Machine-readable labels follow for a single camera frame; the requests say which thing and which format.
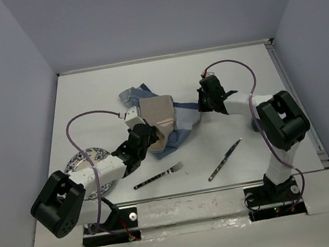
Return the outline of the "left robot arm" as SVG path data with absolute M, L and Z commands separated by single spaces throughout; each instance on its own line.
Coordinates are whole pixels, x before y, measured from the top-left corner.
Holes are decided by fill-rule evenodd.
M 65 237 L 77 225 L 85 197 L 97 189 L 96 181 L 110 183 L 136 171 L 159 139 L 156 131 L 149 124 L 136 124 L 128 130 L 128 139 L 93 168 L 52 173 L 32 205 L 32 217 L 55 237 Z

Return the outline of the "silver knife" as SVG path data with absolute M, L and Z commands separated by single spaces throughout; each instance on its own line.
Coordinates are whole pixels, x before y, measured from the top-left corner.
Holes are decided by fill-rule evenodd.
M 229 150 L 227 150 L 227 152 L 225 153 L 222 161 L 220 162 L 220 164 L 215 168 L 215 170 L 213 171 L 213 173 L 208 177 L 208 181 L 211 182 L 215 176 L 218 174 L 218 172 L 221 170 L 221 168 L 223 168 L 223 166 L 225 165 L 225 163 L 228 161 L 228 158 L 231 156 L 231 154 L 234 152 L 234 150 L 236 149 L 236 147 L 239 145 L 239 143 L 242 141 L 242 138 L 240 138 L 239 140 L 237 140 L 237 142 L 235 142 L 230 148 Z

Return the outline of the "silver fork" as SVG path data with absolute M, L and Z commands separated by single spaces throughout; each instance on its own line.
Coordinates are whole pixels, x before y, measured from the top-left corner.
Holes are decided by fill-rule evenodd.
M 149 178 L 148 180 L 145 180 L 145 181 L 141 182 L 140 184 L 135 185 L 134 190 L 138 190 L 139 188 L 146 186 L 147 184 L 150 184 L 165 175 L 173 174 L 173 173 L 179 171 L 180 169 L 182 169 L 183 166 L 184 166 L 184 164 L 180 161 L 177 164 L 173 165 L 172 167 L 168 168 L 166 171 L 161 172 L 161 173 Z

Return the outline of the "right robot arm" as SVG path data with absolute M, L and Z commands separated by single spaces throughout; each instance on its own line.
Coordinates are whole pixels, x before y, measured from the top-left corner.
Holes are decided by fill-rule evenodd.
M 298 202 L 302 187 L 293 178 L 293 161 L 299 144 L 310 129 L 310 122 L 289 92 L 280 90 L 274 95 L 226 92 L 214 75 L 200 80 L 199 111 L 250 118 L 270 150 L 270 163 L 263 175 L 263 184 L 245 191 L 250 210 L 286 199 Z

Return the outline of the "blue beige checked cloth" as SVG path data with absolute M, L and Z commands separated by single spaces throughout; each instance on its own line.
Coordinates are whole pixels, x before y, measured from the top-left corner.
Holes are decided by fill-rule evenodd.
M 157 95 L 145 84 L 122 91 L 119 99 L 126 108 L 137 107 L 142 119 L 156 126 L 159 139 L 149 151 L 158 160 L 183 145 L 201 120 L 197 103 L 175 102 L 172 96 Z

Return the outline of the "dark green mug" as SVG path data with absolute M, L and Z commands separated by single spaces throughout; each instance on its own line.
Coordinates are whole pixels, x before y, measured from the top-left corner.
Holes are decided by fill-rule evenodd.
M 260 120 L 259 119 L 252 118 L 250 126 L 252 127 L 253 131 L 260 132 L 261 125 L 260 125 Z

